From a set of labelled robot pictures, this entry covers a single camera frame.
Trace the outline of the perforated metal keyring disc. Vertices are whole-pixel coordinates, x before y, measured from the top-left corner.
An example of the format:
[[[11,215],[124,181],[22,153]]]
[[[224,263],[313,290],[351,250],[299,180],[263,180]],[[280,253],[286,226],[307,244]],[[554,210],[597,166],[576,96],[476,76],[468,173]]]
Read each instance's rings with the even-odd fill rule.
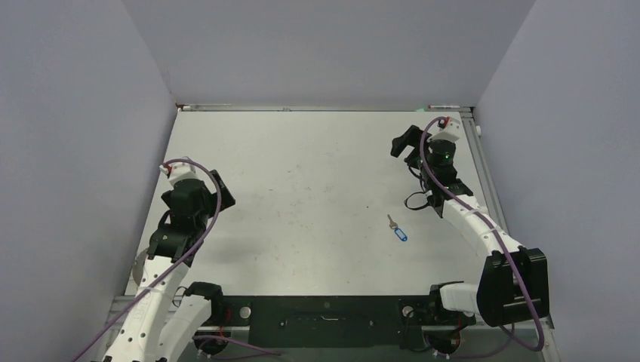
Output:
[[[145,248],[137,254],[134,260],[133,267],[131,269],[131,277],[137,286],[140,285],[143,278],[143,269],[145,261],[147,259],[147,251],[148,249]]]

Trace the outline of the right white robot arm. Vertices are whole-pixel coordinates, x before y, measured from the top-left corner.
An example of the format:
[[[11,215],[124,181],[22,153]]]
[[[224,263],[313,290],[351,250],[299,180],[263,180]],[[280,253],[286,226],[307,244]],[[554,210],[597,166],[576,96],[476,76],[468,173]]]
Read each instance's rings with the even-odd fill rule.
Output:
[[[427,206],[452,225],[482,261],[477,284],[453,281],[430,289],[426,312],[444,323],[456,312],[479,316],[491,327],[549,316],[549,279],[545,254],[510,237],[488,213],[454,166],[460,138],[457,126],[441,123],[434,134],[410,126],[392,140],[397,158],[407,148],[409,168],[420,171]]]

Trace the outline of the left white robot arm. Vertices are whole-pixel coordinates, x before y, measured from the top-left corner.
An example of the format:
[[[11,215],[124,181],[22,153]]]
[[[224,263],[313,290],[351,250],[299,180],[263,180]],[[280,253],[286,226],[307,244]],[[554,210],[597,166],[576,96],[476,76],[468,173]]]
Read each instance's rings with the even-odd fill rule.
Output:
[[[213,191],[190,164],[162,170],[171,185],[161,196],[167,210],[150,236],[136,295],[104,361],[176,361],[203,323],[216,324],[225,313],[221,287],[208,282],[192,283],[186,301],[175,312],[171,306],[212,225],[235,199],[216,170],[206,173]]]

